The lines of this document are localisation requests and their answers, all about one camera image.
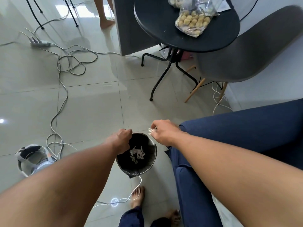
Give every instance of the blue sofa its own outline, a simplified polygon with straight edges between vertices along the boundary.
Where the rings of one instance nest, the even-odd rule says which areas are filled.
[[[184,122],[191,135],[228,143],[303,169],[303,99]],[[167,151],[185,227],[222,227],[210,191],[175,148]]]

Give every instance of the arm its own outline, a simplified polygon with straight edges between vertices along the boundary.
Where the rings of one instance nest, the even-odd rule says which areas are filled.
[[[0,195],[3,226],[84,226],[112,164],[129,149],[132,131],[120,129],[96,147],[77,152]]]
[[[303,226],[303,171],[156,120],[151,134],[180,150],[210,192],[246,226]]]

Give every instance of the baseboard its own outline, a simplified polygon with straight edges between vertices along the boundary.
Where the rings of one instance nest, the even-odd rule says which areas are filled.
[[[233,111],[242,110],[241,105],[239,104],[236,96],[234,95],[234,93],[229,85],[227,85],[227,87],[225,89],[225,96]]]

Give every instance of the glossy floor tile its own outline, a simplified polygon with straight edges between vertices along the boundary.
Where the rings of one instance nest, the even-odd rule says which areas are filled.
[[[41,40],[60,46],[47,48],[60,56],[82,49],[79,46],[98,53],[95,62],[85,65],[86,70],[80,65],[73,70],[76,75],[68,72],[61,74],[61,80],[68,90],[68,101],[53,125],[64,141],[77,149],[66,145],[62,151],[63,158],[102,143],[120,128],[131,128],[134,132],[147,134],[155,119],[170,119],[180,124],[212,115],[216,103],[211,85],[200,88],[184,103],[194,88],[194,82],[174,64],[150,102],[151,91],[168,62],[146,56],[142,67],[141,56],[143,53],[161,56],[158,51],[160,46],[139,51],[134,56],[102,55],[107,52],[120,53],[116,26],[100,29],[93,0],[72,1],[76,6],[73,13],[79,27],[75,26],[69,14],[65,20],[53,21],[45,25],[44,30],[38,29],[36,32]],[[41,23],[68,13],[63,0],[37,0],[43,14],[37,10],[33,0],[29,2]],[[103,0],[103,5],[105,14],[112,17],[107,0]],[[31,36],[25,27],[30,31],[38,27],[26,1],[0,0],[0,44],[16,41],[0,46],[0,192],[23,178],[17,170],[17,160],[13,154],[29,144],[45,145],[47,136],[51,134],[51,118],[67,96],[58,80],[57,55],[32,48],[28,38],[19,33],[22,31]],[[90,62],[96,58],[94,53],[89,52],[72,55],[80,62]],[[61,65],[63,70],[67,70],[77,62],[72,58],[68,67],[68,61],[64,58]],[[180,63],[185,70],[191,65],[193,60]],[[190,73],[199,80],[197,70]],[[229,111],[218,106],[215,114]],[[143,203],[145,226],[150,226],[153,220],[165,215],[169,209],[179,208],[172,165],[165,154],[166,147],[159,143],[156,145],[158,153],[154,166],[142,175],[142,185],[146,187]],[[58,154],[60,146],[52,149]],[[137,185],[138,177],[129,179],[114,162],[99,201],[127,198]],[[117,227],[121,216],[129,209],[129,202],[116,207],[95,207],[85,226]]]

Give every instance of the foot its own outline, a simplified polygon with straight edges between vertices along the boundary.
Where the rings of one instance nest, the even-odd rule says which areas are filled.
[[[106,29],[106,28],[108,28],[109,26],[111,26],[115,23],[116,22],[114,20],[106,19],[106,20],[103,20],[103,21],[100,22],[100,27],[101,27],[101,29]]]
[[[180,220],[181,220],[181,216],[180,216],[180,212],[179,210],[170,210],[166,213],[165,217],[167,217],[172,225],[179,225]]]
[[[132,194],[131,199],[135,199],[131,201],[131,208],[135,208],[137,206],[142,206],[144,196],[145,196],[145,188],[143,186],[139,186]]]

